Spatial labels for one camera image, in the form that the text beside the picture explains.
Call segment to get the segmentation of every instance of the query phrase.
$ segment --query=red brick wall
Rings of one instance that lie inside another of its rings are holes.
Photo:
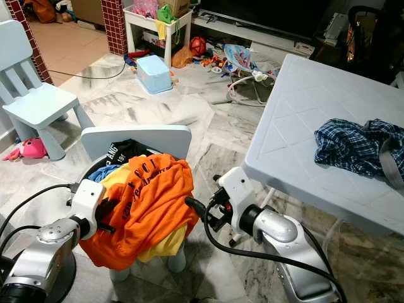
[[[116,55],[128,52],[125,19],[121,0],[101,0],[109,51]]]
[[[31,47],[32,47],[32,51],[33,51],[31,59],[32,59],[33,65],[35,66],[35,68],[38,71],[40,79],[43,82],[53,84],[52,78],[45,65],[44,59],[42,58],[42,56],[39,52],[38,45],[32,35],[31,28],[28,25],[28,22],[26,21],[26,19],[24,17],[23,11],[21,9],[21,6],[20,6],[18,0],[5,0],[5,1],[6,1],[8,9],[10,10],[11,17],[14,20],[19,21],[25,29],[25,33],[27,34],[27,37],[31,43]]]

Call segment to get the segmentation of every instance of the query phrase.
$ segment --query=television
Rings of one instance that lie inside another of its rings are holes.
[[[201,0],[201,11],[280,34],[311,39],[330,0]]]

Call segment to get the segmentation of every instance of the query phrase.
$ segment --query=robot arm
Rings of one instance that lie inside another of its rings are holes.
[[[104,193],[101,184],[80,183],[68,217],[38,229],[35,241],[18,257],[1,289],[0,302],[45,301],[72,249],[95,233],[95,210]]]
[[[217,219],[208,214],[208,224],[215,232],[229,223],[237,232],[252,236],[268,254],[300,261],[328,272],[320,255],[306,241],[302,225],[296,219],[255,204],[253,186],[241,167],[234,167],[217,183],[220,188],[211,199],[219,206],[223,217]],[[199,201],[187,199],[186,203],[192,207],[198,205],[197,212],[201,216],[205,207]],[[338,301],[338,291],[328,279],[285,263],[276,263],[276,270],[290,302]]]

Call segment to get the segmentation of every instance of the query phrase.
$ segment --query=pink plush toy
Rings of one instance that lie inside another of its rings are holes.
[[[3,160],[16,160],[20,157],[43,158],[46,154],[47,152],[42,140],[40,138],[32,138],[18,143],[17,148],[7,157],[4,157]]]

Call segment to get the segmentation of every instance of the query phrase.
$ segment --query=plaid shirt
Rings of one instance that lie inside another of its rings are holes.
[[[390,154],[404,179],[404,129],[379,119],[365,126],[341,119],[327,121],[315,133],[314,161],[360,175],[384,176],[379,160],[382,144],[391,139]]]

